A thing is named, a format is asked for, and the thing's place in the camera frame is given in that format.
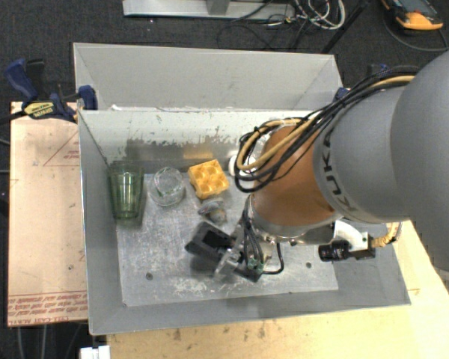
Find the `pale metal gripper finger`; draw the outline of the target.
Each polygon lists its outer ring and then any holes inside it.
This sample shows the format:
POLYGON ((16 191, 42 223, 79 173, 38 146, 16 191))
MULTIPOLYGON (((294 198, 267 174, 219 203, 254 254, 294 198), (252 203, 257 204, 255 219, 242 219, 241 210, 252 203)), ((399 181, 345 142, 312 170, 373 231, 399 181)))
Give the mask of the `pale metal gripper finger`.
POLYGON ((244 229, 242 225, 236 225, 234 231, 231 233, 233 240, 232 251, 234 255, 240 255, 244 251, 244 229))
POLYGON ((242 262, 242 253, 235 250, 226 250, 218 265, 214 269, 214 277, 228 277, 232 274, 238 275, 242 262))

